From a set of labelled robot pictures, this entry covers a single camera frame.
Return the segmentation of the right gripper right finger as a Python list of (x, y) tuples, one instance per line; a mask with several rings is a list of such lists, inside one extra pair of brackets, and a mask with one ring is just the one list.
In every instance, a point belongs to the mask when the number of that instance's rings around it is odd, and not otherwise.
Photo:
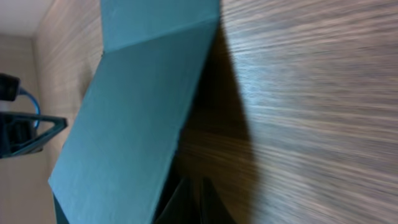
[(200, 218), (201, 224), (236, 224), (207, 177), (200, 185)]

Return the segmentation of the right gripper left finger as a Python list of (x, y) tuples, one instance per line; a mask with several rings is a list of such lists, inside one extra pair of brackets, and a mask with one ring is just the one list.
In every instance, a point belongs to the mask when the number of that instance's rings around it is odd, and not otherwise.
[(192, 181), (188, 178), (168, 183), (162, 194), (155, 224), (198, 224)]

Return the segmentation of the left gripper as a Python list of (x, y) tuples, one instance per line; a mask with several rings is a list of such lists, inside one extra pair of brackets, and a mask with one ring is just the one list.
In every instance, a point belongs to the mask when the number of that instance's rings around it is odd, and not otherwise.
[[(1, 73), (1, 101), (13, 102), (18, 96), (27, 97), (34, 105), (34, 97), (21, 87), (20, 78)], [(61, 117), (1, 112), (1, 159), (40, 152), (67, 126)]]

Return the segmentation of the dark green box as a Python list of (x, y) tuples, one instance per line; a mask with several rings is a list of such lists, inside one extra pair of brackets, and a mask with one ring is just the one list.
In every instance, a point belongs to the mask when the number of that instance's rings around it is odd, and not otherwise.
[(104, 0), (103, 56), (49, 184), (70, 223), (150, 223), (220, 19), (218, 0)]

